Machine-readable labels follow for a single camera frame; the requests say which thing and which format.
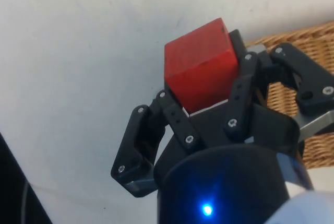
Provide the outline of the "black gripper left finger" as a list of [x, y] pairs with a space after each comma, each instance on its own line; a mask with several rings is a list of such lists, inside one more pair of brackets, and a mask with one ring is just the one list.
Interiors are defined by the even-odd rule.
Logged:
[[158, 189], [154, 162], [166, 126], [186, 156], [201, 150], [200, 135], [169, 90], [161, 90], [151, 105], [134, 108], [111, 169], [111, 177], [134, 197]]

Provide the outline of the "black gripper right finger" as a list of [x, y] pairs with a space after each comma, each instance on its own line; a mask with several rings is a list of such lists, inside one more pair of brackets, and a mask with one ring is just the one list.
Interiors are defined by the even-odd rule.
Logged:
[[[239, 64], [225, 114], [231, 139], [304, 141], [333, 133], [333, 74], [290, 43], [249, 51], [238, 30], [229, 36]], [[296, 92], [296, 116], [265, 105], [269, 85], [277, 82]]]

